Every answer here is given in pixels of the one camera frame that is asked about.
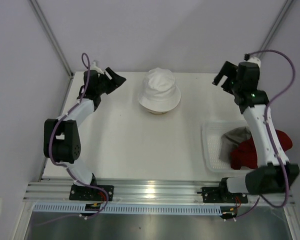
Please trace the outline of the red cap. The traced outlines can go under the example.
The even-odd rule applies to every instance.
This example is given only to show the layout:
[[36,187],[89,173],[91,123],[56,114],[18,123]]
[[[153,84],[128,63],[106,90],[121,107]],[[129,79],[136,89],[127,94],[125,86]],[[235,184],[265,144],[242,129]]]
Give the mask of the red cap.
[[[281,130],[275,131],[283,150],[285,152],[290,150],[293,147],[291,138]],[[234,170],[240,170],[242,167],[253,170],[258,168],[257,151],[252,137],[241,142],[230,152],[230,167]]]

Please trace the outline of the grey bucket hat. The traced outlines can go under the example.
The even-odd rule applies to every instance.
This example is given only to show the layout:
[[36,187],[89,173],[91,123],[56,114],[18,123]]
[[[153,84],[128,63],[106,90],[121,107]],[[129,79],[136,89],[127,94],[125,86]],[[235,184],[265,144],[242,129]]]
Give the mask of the grey bucket hat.
[[238,148],[239,144],[252,137],[249,127],[243,126],[232,129],[221,136],[221,148],[219,159],[230,162],[231,152]]

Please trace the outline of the white bucket hat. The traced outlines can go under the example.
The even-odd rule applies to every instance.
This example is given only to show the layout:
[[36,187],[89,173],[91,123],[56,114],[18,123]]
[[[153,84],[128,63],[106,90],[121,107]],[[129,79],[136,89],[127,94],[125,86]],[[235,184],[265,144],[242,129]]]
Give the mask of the white bucket hat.
[[157,67],[145,74],[138,95],[142,107],[152,112],[166,113],[176,108],[181,98],[177,78],[169,69]]

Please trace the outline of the beige bucket hat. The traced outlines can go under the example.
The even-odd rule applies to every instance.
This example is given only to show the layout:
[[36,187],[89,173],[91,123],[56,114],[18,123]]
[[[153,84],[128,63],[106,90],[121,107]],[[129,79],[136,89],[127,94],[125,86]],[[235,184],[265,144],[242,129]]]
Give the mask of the beige bucket hat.
[[153,115],[164,115],[164,114],[167,114],[170,112],[169,110],[168,111],[155,111],[155,110],[151,110],[151,109],[148,109],[147,111]]

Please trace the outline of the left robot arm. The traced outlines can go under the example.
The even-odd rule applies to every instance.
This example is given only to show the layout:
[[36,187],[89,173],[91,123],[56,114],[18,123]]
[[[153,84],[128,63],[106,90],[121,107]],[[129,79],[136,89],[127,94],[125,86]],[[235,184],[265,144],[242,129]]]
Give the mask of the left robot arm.
[[109,67],[104,72],[86,70],[74,106],[58,118],[49,118],[44,122],[45,157],[53,165],[64,168],[74,185],[81,187],[80,194],[89,201],[97,197],[100,187],[94,174],[80,159],[82,146],[79,126],[98,109],[102,95],[111,94],[126,80]]

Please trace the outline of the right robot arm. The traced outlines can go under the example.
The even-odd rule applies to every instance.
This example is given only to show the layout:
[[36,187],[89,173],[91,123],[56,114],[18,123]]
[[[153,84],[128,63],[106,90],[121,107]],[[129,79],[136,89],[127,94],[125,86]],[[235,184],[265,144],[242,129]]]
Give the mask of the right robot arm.
[[290,187],[300,174],[296,163],[290,163],[273,125],[269,99],[265,91],[258,89],[260,66],[243,61],[235,65],[226,61],[213,85],[226,77],[221,88],[234,96],[250,129],[257,155],[257,168],[245,176],[223,178],[218,197],[231,201],[236,193],[264,196],[289,194]]

